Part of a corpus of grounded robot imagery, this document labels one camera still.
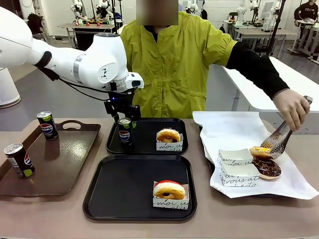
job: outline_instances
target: black tray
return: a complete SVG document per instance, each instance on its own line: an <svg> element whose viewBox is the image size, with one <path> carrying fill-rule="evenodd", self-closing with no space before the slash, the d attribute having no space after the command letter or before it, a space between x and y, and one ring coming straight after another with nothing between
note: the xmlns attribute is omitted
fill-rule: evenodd
<svg viewBox="0 0 319 239"><path fill-rule="evenodd" d="M183 134L182 151L156 150L156 133L163 128L173 128ZM122 147L119 128L116 124L113 124L105 146L112 154L181 154L188 148L185 123L176 118L141 118L133 129L133 144L129 147Z"/></svg>
<svg viewBox="0 0 319 239"><path fill-rule="evenodd" d="M187 210L153 207L154 181L189 185ZM196 211L189 161L179 155L111 155L98 165L83 202L94 220L181 221Z"/></svg>

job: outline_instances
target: yellow-green shirt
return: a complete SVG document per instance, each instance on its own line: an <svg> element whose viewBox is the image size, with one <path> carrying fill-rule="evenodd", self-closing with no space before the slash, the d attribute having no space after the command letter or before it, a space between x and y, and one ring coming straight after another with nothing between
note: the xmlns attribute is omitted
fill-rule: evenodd
<svg viewBox="0 0 319 239"><path fill-rule="evenodd" d="M179 12L178 22L161 30L157 42L136 21L122 31L128 70L145 83L133 99L142 117L191 118L205 110L209 65L225 66L236 43L199 16Z"/></svg>

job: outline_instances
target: tray handle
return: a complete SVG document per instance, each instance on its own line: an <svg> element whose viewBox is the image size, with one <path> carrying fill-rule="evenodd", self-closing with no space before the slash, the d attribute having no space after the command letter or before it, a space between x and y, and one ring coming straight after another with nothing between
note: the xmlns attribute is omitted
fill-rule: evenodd
<svg viewBox="0 0 319 239"><path fill-rule="evenodd" d="M61 127L63 128L63 126L67 123L77 123L80 125L80 128L71 128L72 130L81 130L85 125L86 123L82 123L80 121L77 121L77 120L73 120L73 119L69 119L69 120L66 120L66 121L63 121L61 123L59 123L61 125Z"/></svg>

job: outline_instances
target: metal tongs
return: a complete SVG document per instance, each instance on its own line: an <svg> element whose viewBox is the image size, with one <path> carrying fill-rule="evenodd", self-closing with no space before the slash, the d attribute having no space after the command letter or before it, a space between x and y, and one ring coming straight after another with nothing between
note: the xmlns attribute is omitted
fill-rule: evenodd
<svg viewBox="0 0 319 239"><path fill-rule="evenodd" d="M304 96L304 98L311 104L313 98L309 96ZM289 126L286 121L284 121L275 132L273 132L265 141L260 145L263 148L271 148L269 156L272 159L278 158L285 151L286 145L290 138L290 135L293 133L289 130Z"/></svg>

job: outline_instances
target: person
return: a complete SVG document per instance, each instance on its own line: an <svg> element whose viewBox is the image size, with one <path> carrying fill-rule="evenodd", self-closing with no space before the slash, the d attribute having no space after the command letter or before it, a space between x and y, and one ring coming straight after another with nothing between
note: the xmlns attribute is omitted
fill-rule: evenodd
<svg viewBox="0 0 319 239"><path fill-rule="evenodd" d="M316 5L316 1L317 0L309 0L296 8L294 12L295 20L305 20L306 18L316 20L318 18L318 6Z"/></svg>
<svg viewBox="0 0 319 239"><path fill-rule="evenodd" d="M142 117L192 118L205 110L209 65L236 69L273 100L291 130L300 128L310 106L289 89L266 56L232 40L207 20L178 12L172 0L141 0L141 16L126 25L121 39L127 68L138 72L145 87L133 104Z"/></svg>
<svg viewBox="0 0 319 239"><path fill-rule="evenodd" d="M202 8L202 11L200 13L200 17L203 18L204 20L207 20L207 12L205 9Z"/></svg>

